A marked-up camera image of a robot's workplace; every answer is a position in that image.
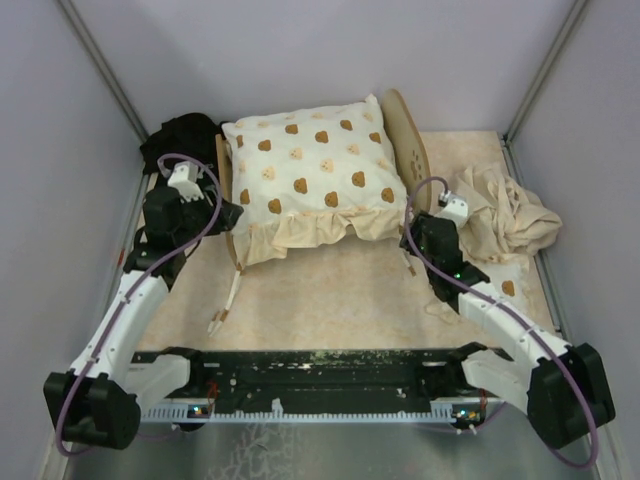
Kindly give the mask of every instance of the brown heart print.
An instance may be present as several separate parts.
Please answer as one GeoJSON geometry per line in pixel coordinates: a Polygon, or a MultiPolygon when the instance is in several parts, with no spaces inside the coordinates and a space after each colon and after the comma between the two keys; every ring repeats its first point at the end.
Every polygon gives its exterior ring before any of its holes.
{"type": "Polygon", "coordinates": [[[333,172],[333,160],[330,158],[326,158],[322,162],[320,162],[320,170],[327,173],[333,172]]]}
{"type": "Polygon", "coordinates": [[[356,172],[351,175],[351,183],[356,187],[364,188],[364,172],[356,172]]]}
{"type": "Polygon", "coordinates": [[[338,206],[338,193],[329,192],[324,196],[324,203],[327,207],[336,208],[338,206]]]}
{"type": "Polygon", "coordinates": [[[242,205],[249,205],[251,203],[251,199],[249,198],[249,190],[246,188],[240,192],[240,203],[242,205]]]}
{"type": "Polygon", "coordinates": [[[416,169],[416,162],[415,161],[411,161],[409,166],[411,167],[411,174],[413,175],[413,179],[417,180],[418,179],[418,170],[416,169]]]}
{"type": "Polygon", "coordinates": [[[516,286],[513,284],[512,280],[505,280],[502,282],[502,291],[510,297],[516,296],[516,286]]]}
{"type": "Polygon", "coordinates": [[[316,142],[318,143],[329,143],[329,134],[322,130],[321,132],[316,133],[316,142]]]}
{"type": "Polygon", "coordinates": [[[307,179],[297,179],[295,182],[293,182],[293,189],[298,193],[307,193],[307,179]]]}
{"type": "Polygon", "coordinates": [[[269,207],[269,211],[271,213],[275,213],[276,215],[279,215],[282,213],[282,205],[280,205],[280,200],[277,198],[274,198],[273,200],[271,200],[267,206],[269,207]]]}
{"type": "Polygon", "coordinates": [[[276,169],[273,167],[267,167],[262,170],[262,179],[263,180],[275,180],[276,179],[276,169]]]}
{"type": "Polygon", "coordinates": [[[302,149],[298,147],[289,150],[289,158],[292,158],[294,160],[302,160],[302,149]]]}
{"type": "Polygon", "coordinates": [[[385,188],[382,190],[382,192],[380,192],[380,196],[382,197],[382,200],[384,200],[387,203],[393,203],[395,197],[393,196],[393,190],[391,190],[390,188],[385,188]]]}

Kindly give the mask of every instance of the floor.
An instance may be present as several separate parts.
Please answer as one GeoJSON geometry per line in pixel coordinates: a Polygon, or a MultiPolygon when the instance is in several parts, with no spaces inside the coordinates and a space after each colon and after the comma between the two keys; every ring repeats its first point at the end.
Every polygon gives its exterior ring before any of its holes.
{"type": "MultiPolygon", "coordinates": [[[[472,163],[505,167],[495,132],[422,133],[431,173],[451,178],[472,163]]],[[[180,345],[201,350],[445,348],[493,340],[433,295],[424,267],[403,265],[397,240],[348,237],[335,245],[292,250],[284,260],[247,268],[234,305],[215,336],[207,327],[224,307],[234,267],[223,237],[190,258],[138,350],[180,345]]],[[[478,264],[511,302],[552,329],[533,259],[478,264]]]]}

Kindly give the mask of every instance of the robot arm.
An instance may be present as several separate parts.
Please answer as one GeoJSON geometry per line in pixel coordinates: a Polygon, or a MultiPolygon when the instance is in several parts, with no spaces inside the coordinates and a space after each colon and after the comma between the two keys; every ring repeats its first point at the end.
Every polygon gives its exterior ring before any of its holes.
{"type": "MultiPolygon", "coordinates": [[[[72,386],[88,368],[63,415],[63,440],[126,448],[135,438],[143,413],[171,392],[188,391],[203,382],[204,364],[196,350],[171,347],[153,363],[135,364],[135,369],[131,364],[144,331],[186,263],[184,252],[169,254],[194,239],[212,218],[215,189],[207,179],[197,177],[193,163],[179,163],[166,185],[156,185],[145,196],[145,226],[136,236],[118,292],[102,323],[70,369],[47,378],[45,399],[57,425],[72,386]],[[156,262],[159,266],[146,276],[145,271],[156,262]],[[96,354],[97,345],[101,348],[96,354]]],[[[223,200],[208,235],[230,230],[241,214],[241,207],[223,200]]]]}
{"type": "MultiPolygon", "coordinates": [[[[573,347],[503,299],[487,275],[464,261],[458,247],[457,228],[467,219],[464,199],[446,192],[440,196],[440,205],[443,209],[436,216],[419,213],[411,223],[411,236],[419,251],[437,270],[464,284],[461,286],[498,299],[497,303],[490,303],[427,269],[436,296],[489,332],[502,348],[502,352],[496,352],[478,343],[461,347],[452,355],[455,374],[468,385],[485,389],[522,411],[550,447],[568,445],[589,432],[586,416],[567,380],[533,333],[576,380],[596,426],[613,420],[615,409],[598,352],[588,344],[573,347]],[[515,312],[522,324],[500,305],[515,312]]],[[[415,254],[406,237],[400,246],[415,254]]]]}

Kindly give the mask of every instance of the black bracket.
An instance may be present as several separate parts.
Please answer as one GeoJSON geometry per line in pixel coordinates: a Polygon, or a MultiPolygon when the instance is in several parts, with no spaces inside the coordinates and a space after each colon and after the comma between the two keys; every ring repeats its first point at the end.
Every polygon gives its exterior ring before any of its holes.
{"type": "MultiPolygon", "coordinates": [[[[73,372],[51,373],[44,384],[54,426],[75,380],[73,372]]],[[[122,450],[131,444],[139,425],[140,407],[135,395],[127,394],[103,373],[80,383],[64,422],[62,439],[122,450]]]]}
{"type": "MultiPolygon", "coordinates": [[[[463,259],[462,251],[458,247],[458,230],[453,221],[420,212],[411,222],[410,231],[420,252],[437,269],[468,287],[480,282],[489,282],[487,275],[463,259]]],[[[404,235],[400,240],[400,248],[415,256],[404,235]]],[[[427,277],[436,297],[458,312],[458,295],[465,292],[429,269],[427,277]]]]}
{"type": "MultiPolygon", "coordinates": [[[[147,193],[142,205],[144,227],[135,235],[133,250],[127,256],[124,272],[144,271],[166,254],[192,240],[211,220],[216,202],[213,185],[203,187],[206,198],[185,203],[173,187],[156,185],[147,193]]],[[[222,199],[218,219],[207,236],[219,235],[231,230],[243,208],[222,199]]],[[[162,277],[171,289],[186,263],[184,253],[175,255],[153,271],[153,276],[162,277]]]]}
{"type": "Polygon", "coordinates": [[[455,385],[459,390],[472,392],[476,391],[467,383],[462,370],[462,362],[469,355],[481,350],[487,350],[487,347],[478,342],[471,342],[462,347],[447,352],[441,366],[422,367],[418,372],[418,381],[428,386],[425,394],[429,400],[436,400],[441,397],[451,396],[451,386],[455,385]]]}
{"type": "MultiPolygon", "coordinates": [[[[616,416],[611,391],[598,352],[589,344],[567,347],[560,360],[578,383],[596,426],[616,416]]],[[[589,433],[587,419],[578,399],[550,360],[541,359],[531,372],[527,404],[529,422],[551,448],[562,448],[589,433]]]]}

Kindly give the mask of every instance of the black cloth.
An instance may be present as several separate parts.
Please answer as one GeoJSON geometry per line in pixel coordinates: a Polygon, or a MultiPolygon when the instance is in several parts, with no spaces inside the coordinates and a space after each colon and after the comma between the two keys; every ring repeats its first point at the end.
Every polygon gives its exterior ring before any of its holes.
{"type": "MultiPolygon", "coordinates": [[[[162,128],[151,135],[140,146],[144,160],[144,173],[158,172],[158,158],[165,153],[182,153],[200,160],[218,176],[216,135],[222,134],[219,125],[204,113],[187,113],[162,124],[162,128]]],[[[165,166],[173,168],[181,160],[167,160],[165,166]]]]}

